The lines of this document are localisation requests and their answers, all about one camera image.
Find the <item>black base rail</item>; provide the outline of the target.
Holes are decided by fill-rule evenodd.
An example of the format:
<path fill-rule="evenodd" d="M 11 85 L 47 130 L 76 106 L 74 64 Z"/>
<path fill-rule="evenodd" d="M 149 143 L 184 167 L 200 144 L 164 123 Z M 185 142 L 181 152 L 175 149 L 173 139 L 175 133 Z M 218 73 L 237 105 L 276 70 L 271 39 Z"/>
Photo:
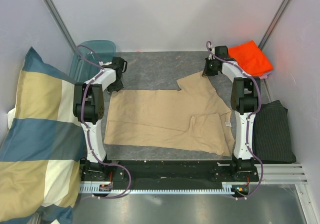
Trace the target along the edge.
<path fill-rule="evenodd" d="M 81 181 L 115 184 L 117 189 L 200 189 L 219 188 L 222 183 L 259 181 L 256 166 L 252 172 L 232 173 L 231 160 L 223 161 L 125 161 L 107 166 L 81 161 Z"/>

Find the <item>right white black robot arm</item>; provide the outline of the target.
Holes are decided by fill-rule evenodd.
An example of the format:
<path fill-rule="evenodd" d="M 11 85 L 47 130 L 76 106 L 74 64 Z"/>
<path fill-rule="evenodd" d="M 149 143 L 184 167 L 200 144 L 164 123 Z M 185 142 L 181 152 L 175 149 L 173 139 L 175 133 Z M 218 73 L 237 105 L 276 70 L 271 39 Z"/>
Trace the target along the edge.
<path fill-rule="evenodd" d="M 233 180 L 240 181 L 255 169 L 252 144 L 254 120 L 262 105 L 261 79 L 244 71 L 229 56 L 227 46 L 213 47 L 207 41 L 206 48 L 209 56 L 205 59 L 202 75 L 210 77 L 221 73 L 232 82 L 230 105 L 236 118 L 236 140 L 229 175 Z"/>

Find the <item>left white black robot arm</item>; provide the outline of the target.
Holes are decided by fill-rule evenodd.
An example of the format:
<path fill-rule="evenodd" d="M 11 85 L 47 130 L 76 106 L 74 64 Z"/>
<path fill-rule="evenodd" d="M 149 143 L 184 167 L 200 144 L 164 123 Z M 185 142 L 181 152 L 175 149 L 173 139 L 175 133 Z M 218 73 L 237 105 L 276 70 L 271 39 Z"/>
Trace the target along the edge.
<path fill-rule="evenodd" d="M 114 57 L 111 62 L 100 62 L 100 71 L 85 82 L 78 82 L 74 87 L 73 114 L 83 128 L 87 160 L 98 163 L 92 175 L 99 181 L 106 180 L 110 169 L 104 165 L 107 156 L 102 139 L 101 122 L 105 113 L 104 91 L 109 93 L 123 89 L 122 76 L 127 70 L 127 61 Z"/>

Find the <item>aluminium floor rails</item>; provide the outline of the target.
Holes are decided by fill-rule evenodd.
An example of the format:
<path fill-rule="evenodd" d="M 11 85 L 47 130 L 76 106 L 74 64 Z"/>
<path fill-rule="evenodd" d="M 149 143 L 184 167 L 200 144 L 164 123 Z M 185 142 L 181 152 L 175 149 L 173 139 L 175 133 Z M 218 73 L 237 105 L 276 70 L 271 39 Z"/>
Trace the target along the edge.
<path fill-rule="evenodd" d="M 306 185 L 308 184 L 301 164 L 264 164 L 263 185 Z"/>

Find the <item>right aluminium frame post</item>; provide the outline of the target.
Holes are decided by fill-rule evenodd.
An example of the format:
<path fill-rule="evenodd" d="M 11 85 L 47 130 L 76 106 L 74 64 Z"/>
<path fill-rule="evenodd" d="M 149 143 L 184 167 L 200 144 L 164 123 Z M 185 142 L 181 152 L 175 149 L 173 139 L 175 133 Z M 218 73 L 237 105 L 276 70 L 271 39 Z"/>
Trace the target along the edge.
<path fill-rule="evenodd" d="M 277 25 L 279 24 L 281 18 L 283 17 L 286 9 L 288 8 L 289 4 L 292 0 L 282 0 L 277 11 L 275 12 L 270 24 L 268 25 L 258 47 L 260 50 L 263 50 L 266 46 L 268 40 L 270 39 L 271 35 L 275 31 Z"/>

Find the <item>left aluminium frame post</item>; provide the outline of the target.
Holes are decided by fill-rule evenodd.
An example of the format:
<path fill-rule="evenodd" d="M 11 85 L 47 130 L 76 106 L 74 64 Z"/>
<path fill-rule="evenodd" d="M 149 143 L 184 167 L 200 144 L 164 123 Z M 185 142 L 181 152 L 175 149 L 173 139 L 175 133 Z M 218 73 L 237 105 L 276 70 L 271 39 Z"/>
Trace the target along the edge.
<path fill-rule="evenodd" d="M 54 21 L 56 22 L 57 26 L 59 27 L 62 35 L 64 36 L 65 40 L 67 41 L 69 47 L 71 48 L 72 52 L 75 53 L 76 49 L 76 44 L 65 24 L 63 21 L 55 3 L 53 0 L 43 0 L 44 3 L 46 4 L 48 10 L 50 11 Z"/>

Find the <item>blue beige striped pillow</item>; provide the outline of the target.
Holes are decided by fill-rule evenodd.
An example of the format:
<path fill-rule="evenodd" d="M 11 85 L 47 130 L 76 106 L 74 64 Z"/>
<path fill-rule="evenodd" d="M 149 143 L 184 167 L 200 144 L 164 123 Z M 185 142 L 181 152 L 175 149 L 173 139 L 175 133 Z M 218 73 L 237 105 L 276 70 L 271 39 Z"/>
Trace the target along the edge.
<path fill-rule="evenodd" d="M 0 221 L 34 214 L 70 224 L 85 137 L 73 115 L 75 81 L 30 48 L 19 74 L 14 118 L 0 148 Z"/>

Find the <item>dark striped folded garment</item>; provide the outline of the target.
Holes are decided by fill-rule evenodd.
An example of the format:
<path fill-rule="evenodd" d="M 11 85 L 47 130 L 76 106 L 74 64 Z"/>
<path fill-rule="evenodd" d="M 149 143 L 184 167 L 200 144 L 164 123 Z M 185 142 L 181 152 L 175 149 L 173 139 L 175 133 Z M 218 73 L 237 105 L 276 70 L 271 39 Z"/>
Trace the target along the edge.
<path fill-rule="evenodd" d="M 252 148 L 263 164 L 297 161 L 292 151 L 288 109 L 279 100 L 263 104 L 255 115 Z"/>

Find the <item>aluminium frame post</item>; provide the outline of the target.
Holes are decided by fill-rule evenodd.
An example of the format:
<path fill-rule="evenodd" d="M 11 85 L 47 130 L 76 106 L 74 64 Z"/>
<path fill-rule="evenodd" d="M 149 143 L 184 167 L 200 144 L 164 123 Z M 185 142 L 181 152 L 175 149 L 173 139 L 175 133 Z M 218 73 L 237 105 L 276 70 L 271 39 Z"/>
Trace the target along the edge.
<path fill-rule="evenodd" d="M 62 35 L 64 36 L 65 40 L 67 41 L 69 47 L 71 48 L 72 52 L 75 53 L 76 49 L 76 44 L 65 24 L 63 21 L 55 3 L 53 0 L 43 0 L 44 3 L 46 4 L 48 10 L 50 11 L 54 21 L 56 22 L 57 26 L 59 27 Z"/>
<path fill-rule="evenodd" d="M 277 11 L 275 12 L 270 24 L 268 25 L 258 47 L 260 50 L 263 50 L 266 46 L 268 40 L 270 39 L 271 35 L 275 31 L 277 25 L 279 24 L 281 18 L 283 17 L 286 9 L 288 8 L 289 4 L 292 0 L 282 0 Z"/>

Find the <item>beige t shirt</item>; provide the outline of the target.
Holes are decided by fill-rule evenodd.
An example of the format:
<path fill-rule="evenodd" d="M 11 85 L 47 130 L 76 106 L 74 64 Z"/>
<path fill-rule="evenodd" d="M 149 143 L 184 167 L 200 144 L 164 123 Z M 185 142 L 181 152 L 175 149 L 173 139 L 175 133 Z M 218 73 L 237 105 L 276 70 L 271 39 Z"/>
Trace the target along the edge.
<path fill-rule="evenodd" d="M 180 90 L 122 90 L 109 103 L 104 143 L 203 151 L 229 157 L 232 111 L 201 72 Z"/>

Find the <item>pink folded t shirt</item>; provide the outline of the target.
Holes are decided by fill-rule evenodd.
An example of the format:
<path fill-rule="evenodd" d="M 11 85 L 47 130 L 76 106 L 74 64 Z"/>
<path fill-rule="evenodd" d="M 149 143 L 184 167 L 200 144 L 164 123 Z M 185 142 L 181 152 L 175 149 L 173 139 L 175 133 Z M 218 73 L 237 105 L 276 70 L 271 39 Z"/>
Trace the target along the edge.
<path fill-rule="evenodd" d="M 267 72 L 267 73 L 261 75 L 259 78 L 260 78 L 260 79 L 267 79 L 270 74 L 272 74 L 272 71 Z"/>

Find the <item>blue plastic bin lid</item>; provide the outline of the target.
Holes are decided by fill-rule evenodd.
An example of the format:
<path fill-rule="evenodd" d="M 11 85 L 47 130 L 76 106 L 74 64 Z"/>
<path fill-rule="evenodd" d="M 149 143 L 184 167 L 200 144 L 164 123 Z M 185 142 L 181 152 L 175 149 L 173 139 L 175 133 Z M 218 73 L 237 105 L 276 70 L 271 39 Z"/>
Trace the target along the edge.
<path fill-rule="evenodd" d="M 78 45 L 72 59 L 69 76 L 76 82 L 85 82 L 94 77 L 100 68 L 99 61 L 111 62 L 116 53 L 116 45 L 109 40 L 89 40 Z"/>

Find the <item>orange folded t shirt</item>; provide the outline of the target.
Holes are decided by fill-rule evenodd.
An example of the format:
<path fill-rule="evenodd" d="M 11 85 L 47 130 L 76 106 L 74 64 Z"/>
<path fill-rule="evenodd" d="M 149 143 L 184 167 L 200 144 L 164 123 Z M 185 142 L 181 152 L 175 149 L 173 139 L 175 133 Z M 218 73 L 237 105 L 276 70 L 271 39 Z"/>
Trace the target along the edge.
<path fill-rule="evenodd" d="M 264 76 L 274 69 L 253 40 L 228 48 L 228 53 L 230 57 L 234 58 L 238 65 L 251 76 Z"/>

